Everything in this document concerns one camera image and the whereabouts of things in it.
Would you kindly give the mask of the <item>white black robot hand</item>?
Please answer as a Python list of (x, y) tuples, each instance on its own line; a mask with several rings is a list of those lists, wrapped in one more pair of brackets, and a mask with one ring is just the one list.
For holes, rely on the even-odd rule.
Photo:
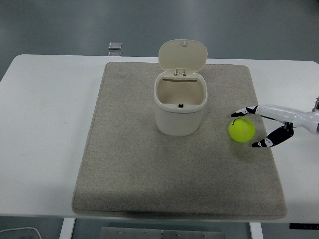
[(231, 114), (233, 118), (243, 117), (247, 114), (260, 115), (264, 118), (276, 120), (283, 126), (271, 132), (266, 138), (252, 144), (255, 148), (273, 147), (288, 140), (294, 135), (294, 128), (303, 127), (314, 135), (319, 133), (319, 113), (300, 112), (297, 110), (268, 105), (244, 107)]

